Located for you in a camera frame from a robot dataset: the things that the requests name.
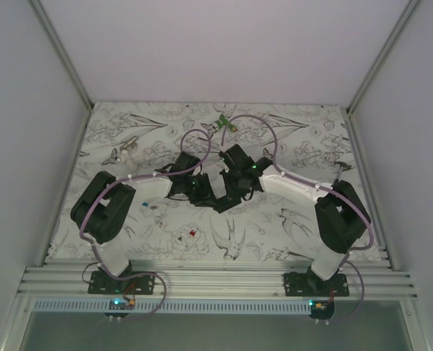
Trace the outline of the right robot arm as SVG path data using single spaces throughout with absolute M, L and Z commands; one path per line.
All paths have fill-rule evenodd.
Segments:
M 238 145 L 220 151 L 219 157 L 225 163 L 221 175 L 230 200 L 267 192 L 315 212 L 322 244 L 306 278 L 313 295 L 325 295 L 332 288 L 332 278 L 351 251 L 367 250 L 374 243 L 371 219 L 350 183 L 313 181 L 283 170 L 273 159 L 255 161 Z

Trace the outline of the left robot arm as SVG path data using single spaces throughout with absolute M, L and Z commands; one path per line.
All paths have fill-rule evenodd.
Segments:
M 149 174 L 117 178 L 106 171 L 97 173 L 70 212 L 79 236 L 90 247 L 99 267 L 107 275 L 105 284 L 114 293 L 125 293 L 132 284 L 128 272 L 131 262 L 117 235 L 121 232 L 131 205 L 137 196 L 165 198 L 173 190 L 189 187 L 190 177 L 204 159 L 181 152 L 178 159 Z

